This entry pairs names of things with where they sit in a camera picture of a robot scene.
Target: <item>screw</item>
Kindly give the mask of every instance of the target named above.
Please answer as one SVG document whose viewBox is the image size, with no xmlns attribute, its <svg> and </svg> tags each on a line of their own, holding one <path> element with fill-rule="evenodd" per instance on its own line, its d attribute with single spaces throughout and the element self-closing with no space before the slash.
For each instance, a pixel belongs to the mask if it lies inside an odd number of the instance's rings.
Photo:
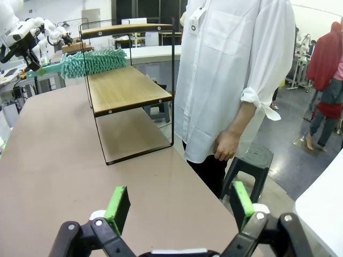
<svg viewBox="0 0 343 257">
<path fill-rule="evenodd" d="M 257 217 L 258 220 L 262 220 L 264 218 L 264 215 L 263 215 L 263 213 L 258 213 L 256 215 L 256 217 Z"/>
<path fill-rule="evenodd" d="M 292 216 L 290 215 L 286 215 L 285 216 L 285 221 L 288 222 L 288 221 L 291 221 L 292 220 Z"/>
</svg>

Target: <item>white shirt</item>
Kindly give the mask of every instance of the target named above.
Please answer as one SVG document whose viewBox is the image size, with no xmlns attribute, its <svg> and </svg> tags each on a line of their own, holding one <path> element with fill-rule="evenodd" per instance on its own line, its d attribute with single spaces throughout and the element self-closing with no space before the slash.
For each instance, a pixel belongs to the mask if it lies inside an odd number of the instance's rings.
<svg viewBox="0 0 343 257">
<path fill-rule="evenodd" d="M 194 163 L 213 154 L 241 101 L 257 110 L 236 156 L 247 152 L 265 114 L 280 119 L 269 105 L 291 68 L 295 41 L 289 0 L 207 0 L 196 36 L 189 19 L 204 2 L 188 1 L 175 99 L 175 133 Z"/>
</svg>

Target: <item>red cloth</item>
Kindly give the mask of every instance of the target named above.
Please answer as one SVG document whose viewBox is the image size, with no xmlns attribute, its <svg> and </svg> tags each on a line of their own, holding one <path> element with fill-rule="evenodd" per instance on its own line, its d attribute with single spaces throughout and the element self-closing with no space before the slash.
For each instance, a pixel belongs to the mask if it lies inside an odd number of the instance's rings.
<svg viewBox="0 0 343 257">
<path fill-rule="evenodd" d="M 307 77 L 314 81 L 317 90 L 325 89 L 337 72 L 342 57 L 342 26 L 334 22 L 331 32 L 318 39 Z"/>
<path fill-rule="evenodd" d="M 317 106 L 318 110 L 324 114 L 325 117 L 329 119 L 340 119 L 342 112 L 342 104 L 327 104 L 319 103 Z"/>
</svg>

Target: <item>tag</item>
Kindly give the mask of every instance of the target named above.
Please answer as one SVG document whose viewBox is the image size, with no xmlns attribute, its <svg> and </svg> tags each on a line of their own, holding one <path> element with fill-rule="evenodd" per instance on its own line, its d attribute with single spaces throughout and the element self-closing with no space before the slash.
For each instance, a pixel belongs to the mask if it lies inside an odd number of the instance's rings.
<svg viewBox="0 0 343 257">
<path fill-rule="evenodd" d="M 199 35 L 199 19 L 205 11 L 204 7 L 199 7 L 189 19 L 190 32 L 195 36 Z"/>
</svg>

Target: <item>pink shirt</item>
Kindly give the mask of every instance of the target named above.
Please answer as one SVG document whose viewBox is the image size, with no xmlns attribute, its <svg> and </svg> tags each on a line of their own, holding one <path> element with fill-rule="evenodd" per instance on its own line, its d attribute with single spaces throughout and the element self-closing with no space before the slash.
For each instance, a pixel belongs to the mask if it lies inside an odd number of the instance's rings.
<svg viewBox="0 0 343 257">
<path fill-rule="evenodd" d="M 338 65 L 337 72 L 335 73 L 335 75 L 333 77 L 335 79 L 343 81 L 343 54 L 342 54 L 341 61 L 340 61 L 339 65 Z"/>
</svg>

